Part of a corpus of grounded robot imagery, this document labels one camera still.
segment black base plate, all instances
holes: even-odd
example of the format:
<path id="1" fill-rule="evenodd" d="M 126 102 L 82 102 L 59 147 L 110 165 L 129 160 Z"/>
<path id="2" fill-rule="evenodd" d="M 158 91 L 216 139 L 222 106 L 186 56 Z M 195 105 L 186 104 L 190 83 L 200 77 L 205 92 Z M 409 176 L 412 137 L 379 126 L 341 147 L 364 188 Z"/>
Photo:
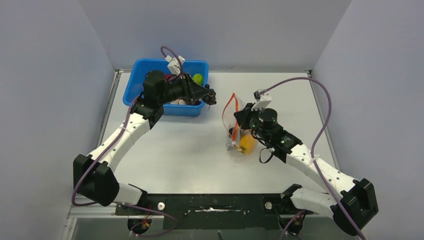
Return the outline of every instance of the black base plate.
<path id="1" fill-rule="evenodd" d="M 176 229 L 280 229 L 277 214 L 294 215 L 299 210 L 281 206 L 277 194 L 149 194 L 148 204 L 157 210 L 164 203 L 164 212 L 179 220 Z M 272 203 L 272 210 L 265 203 Z M 118 216 L 145 215 L 146 212 L 130 207 L 116 207 Z M 175 222 L 165 217 L 163 229 L 170 229 Z"/>

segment metal screw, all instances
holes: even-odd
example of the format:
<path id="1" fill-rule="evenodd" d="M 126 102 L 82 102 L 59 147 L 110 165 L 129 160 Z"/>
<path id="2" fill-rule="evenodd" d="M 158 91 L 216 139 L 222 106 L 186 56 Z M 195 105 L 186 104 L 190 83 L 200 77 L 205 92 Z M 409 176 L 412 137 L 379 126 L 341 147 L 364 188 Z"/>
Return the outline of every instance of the metal screw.
<path id="1" fill-rule="evenodd" d="M 273 209 L 273 204 L 270 201 L 265 202 L 265 208 L 268 210 Z"/>

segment blue plastic bin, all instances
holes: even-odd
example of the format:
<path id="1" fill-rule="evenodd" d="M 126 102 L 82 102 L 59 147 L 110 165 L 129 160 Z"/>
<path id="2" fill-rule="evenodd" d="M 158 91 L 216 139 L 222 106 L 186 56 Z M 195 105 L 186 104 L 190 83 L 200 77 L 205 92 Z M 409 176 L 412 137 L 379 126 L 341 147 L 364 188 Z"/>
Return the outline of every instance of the blue plastic bin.
<path id="1" fill-rule="evenodd" d="M 203 85 L 208 83 L 209 65 L 205 61 L 187 60 L 184 62 L 184 73 L 189 73 L 191 76 L 201 74 L 204 78 Z M 152 70 L 160 70 L 165 74 L 170 74 L 168 62 L 164 59 L 142 58 L 134 63 L 131 71 L 128 84 L 126 85 L 125 93 L 123 94 L 123 103 L 127 106 L 136 98 L 143 90 L 143 82 L 146 74 Z M 165 104 L 163 106 L 165 115 L 197 117 L 200 115 L 205 103 L 202 101 L 199 105 L 178 105 Z"/>

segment white knob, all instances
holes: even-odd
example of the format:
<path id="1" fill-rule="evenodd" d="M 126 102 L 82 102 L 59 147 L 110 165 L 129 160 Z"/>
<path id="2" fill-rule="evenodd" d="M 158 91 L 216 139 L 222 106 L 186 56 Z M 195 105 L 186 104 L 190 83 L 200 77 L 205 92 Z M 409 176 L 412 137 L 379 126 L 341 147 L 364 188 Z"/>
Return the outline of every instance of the white knob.
<path id="1" fill-rule="evenodd" d="M 268 210 L 273 209 L 273 204 L 270 201 L 265 202 L 265 208 Z"/>
<path id="2" fill-rule="evenodd" d="M 163 203 L 163 202 L 159 202 L 159 203 L 157 204 L 157 209 L 158 209 L 159 211 L 164 210 L 164 209 L 165 209 L 165 203 Z"/>

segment white connector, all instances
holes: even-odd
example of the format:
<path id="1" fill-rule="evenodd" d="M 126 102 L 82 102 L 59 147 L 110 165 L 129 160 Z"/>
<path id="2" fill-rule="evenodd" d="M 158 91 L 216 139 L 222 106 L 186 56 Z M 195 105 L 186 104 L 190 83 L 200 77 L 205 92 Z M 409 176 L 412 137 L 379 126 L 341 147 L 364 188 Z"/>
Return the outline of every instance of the white connector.
<path id="1" fill-rule="evenodd" d="M 265 92 L 264 94 L 260 95 L 260 99 L 256 100 L 257 102 L 253 105 L 251 110 L 252 111 L 262 110 L 266 108 L 271 103 L 272 100 L 273 98 L 271 97 L 270 93 Z"/>
<path id="2" fill-rule="evenodd" d="M 181 61 L 181 64 L 184 65 L 184 61 L 186 60 L 182 56 L 178 56 L 178 58 Z M 176 57 L 171 57 L 170 55 L 167 55 L 165 57 L 165 60 L 168 62 L 168 69 L 172 74 L 180 74 L 180 64 L 178 63 Z"/>

